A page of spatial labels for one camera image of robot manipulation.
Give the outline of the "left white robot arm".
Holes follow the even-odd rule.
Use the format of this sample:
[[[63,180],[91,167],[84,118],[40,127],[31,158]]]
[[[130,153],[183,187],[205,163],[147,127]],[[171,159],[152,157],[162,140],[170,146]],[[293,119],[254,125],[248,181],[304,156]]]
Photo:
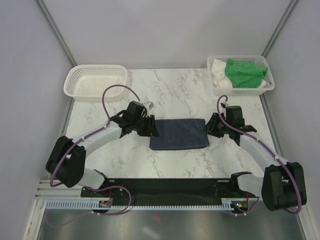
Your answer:
[[[154,104],[150,101],[131,101],[127,109],[108,117],[98,129],[74,138],[63,135],[56,141],[45,169],[51,174],[50,185],[76,185],[89,188],[98,197],[105,197],[110,190],[106,176],[85,167],[86,159],[106,144],[135,131],[141,137],[158,137],[155,116],[150,113]]]

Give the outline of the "dark blue towel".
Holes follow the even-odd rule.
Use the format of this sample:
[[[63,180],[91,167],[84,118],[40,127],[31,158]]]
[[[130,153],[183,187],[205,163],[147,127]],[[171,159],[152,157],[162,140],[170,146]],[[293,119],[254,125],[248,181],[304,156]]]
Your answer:
[[[180,151],[208,147],[208,136],[202,132],[202,118],[158,119],[155,121],[159,137],[151,137],[153,151]]]

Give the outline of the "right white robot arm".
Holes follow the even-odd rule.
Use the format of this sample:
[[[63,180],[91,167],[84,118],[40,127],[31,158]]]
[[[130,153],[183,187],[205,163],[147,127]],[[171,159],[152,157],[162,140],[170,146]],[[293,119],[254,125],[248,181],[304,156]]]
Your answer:
[[[229,136],[245,150],[263,170],[263,177],[253,173],[235,173],[228,185],[229,193],[241,197],[251,193],[262,198],[270,211],[285,210],[298,214],[307,203],[304,170],[300,163],[289,162],[272,150],[252,125],[246,125],[240,106],[221,104],[224,112],[217,111],[202,129],[216,138]]]

